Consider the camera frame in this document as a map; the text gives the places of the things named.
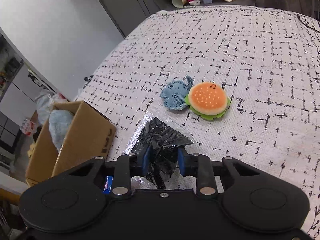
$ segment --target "small white box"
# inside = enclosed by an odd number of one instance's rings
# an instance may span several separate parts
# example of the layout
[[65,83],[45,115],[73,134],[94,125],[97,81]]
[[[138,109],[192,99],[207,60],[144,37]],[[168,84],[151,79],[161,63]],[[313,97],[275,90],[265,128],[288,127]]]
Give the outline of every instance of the small white box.
[[200,5],[200,1],[199,1],[199,0],[194,0],[194,1],[189,2],[189,4],[190,4],[191,6]]

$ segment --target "white plastic bag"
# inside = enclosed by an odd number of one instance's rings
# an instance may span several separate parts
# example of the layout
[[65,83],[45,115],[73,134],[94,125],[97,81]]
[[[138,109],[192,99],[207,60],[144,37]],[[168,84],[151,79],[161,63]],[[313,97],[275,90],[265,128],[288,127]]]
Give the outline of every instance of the white plastic bag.
[[40,91],[39,96],[36,97],[35,102],[39,123],[44,125],[53,110],[54,103],[65,103],[68,100],[60,93],[53,94],[51,91],[43,89]]

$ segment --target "white wall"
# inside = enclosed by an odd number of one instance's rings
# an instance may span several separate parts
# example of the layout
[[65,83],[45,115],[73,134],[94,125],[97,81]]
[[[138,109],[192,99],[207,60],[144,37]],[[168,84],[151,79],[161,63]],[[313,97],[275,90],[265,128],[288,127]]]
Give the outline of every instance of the white wall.
[[69,99],[123,39],[98,0],[0,0],[0,31]]

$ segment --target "orange burger bun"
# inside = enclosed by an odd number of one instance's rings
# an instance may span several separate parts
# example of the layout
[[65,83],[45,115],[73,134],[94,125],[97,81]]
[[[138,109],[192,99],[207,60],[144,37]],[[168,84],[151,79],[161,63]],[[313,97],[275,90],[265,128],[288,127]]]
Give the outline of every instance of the orange burger bun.
[[219,85],[211,82],[196,84],[190,89],[189,102],[201,114],[216,115],[227,108],[228,97]]

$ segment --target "hamburger plush toy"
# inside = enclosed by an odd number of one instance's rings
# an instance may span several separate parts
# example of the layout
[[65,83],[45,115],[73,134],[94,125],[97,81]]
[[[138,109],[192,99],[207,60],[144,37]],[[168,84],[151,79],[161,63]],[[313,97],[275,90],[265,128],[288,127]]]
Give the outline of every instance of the hamburger plush toy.
[[192,87],[185,102],[190,110],[206,120],[222,117],[230,105],[225,91],[211,82],[202,82]]

